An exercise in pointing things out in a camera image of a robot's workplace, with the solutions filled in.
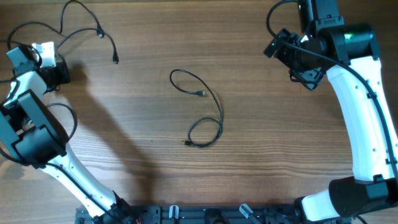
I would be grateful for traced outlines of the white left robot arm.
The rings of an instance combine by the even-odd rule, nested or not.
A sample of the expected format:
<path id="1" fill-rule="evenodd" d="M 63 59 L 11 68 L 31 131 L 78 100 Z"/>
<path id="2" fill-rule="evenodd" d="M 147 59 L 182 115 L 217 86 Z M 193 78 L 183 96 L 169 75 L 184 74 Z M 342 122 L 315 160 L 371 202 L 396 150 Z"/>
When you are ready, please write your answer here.
<path id="1" fill-rule="evenodd" d="M 7 52 L 14 68 L 1 102 L 1 155 L 57 179 L 86 208 L 91 223 L 138 223 L 139 215 L 98 181 L 73 153 L 67 133 L 43 103 L 43 95 L 70 82 L 52 42 L 19 44 Z"/>

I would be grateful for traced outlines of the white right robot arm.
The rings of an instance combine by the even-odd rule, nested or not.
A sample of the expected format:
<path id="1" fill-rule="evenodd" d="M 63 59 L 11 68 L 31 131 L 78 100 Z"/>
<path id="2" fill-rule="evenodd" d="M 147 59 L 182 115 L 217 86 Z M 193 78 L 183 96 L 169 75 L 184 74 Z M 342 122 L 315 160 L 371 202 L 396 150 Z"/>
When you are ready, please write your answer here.
<path id="1" fill-rule="evenodd" d="M 386 102 L 380 48 L 368 23 L 345 24 L 336 1 L 298 1 L 301 34 L 272 34 L 264 50 L 314 90 L 327 78 L 341 106 L 353 174 L 295 201 L 294 223 L 361 218 L 397 206 L 397 134 Z"/>

